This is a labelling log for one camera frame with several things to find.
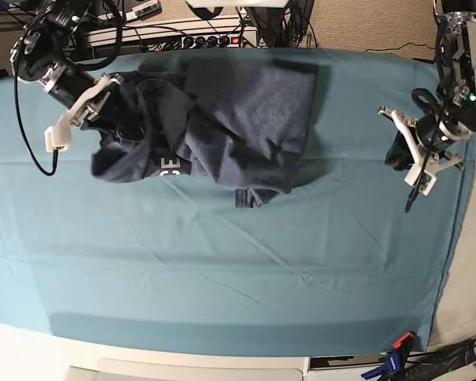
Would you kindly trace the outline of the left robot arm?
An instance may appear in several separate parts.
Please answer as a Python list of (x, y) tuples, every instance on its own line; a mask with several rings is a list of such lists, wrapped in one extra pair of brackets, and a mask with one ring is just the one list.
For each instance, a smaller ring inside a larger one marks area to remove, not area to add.
[(416, 88), (411, 93), (423, 116), (408, 117), (385, 106), (378, 111), (397, 128), (386, 165), (406, 171), (405, 182), (423, 195), (439, 172), (463, 168), (462, 157), (449, 148), (476, 135), (476, 1), (435, 1), (433, 14), (440, 82), (436, 92)]

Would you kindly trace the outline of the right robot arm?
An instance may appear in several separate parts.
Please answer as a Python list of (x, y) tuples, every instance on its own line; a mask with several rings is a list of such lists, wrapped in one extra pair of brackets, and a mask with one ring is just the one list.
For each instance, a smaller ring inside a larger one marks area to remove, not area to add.
[(61, 69), (52, 97), (66, 107), (75, 104), (83, 92), (94, 85), (94, 78), (87, 73), (110, 65), (121, 49), (123, 20), (113, 2), (107, 1), (116, 29), (111, 53), (97, 63), (75, 63), (66, 55), (70, 37), (77, 31), (80, 21), (92, 7), (92, 1), (43, 1), (36, 16), (27, 24), (25, 34), (13, 46), (10, 62), (13, 68), (14, 105), (17, 122), (23, 133), (17, 84), (38, 82), (49, 72)]

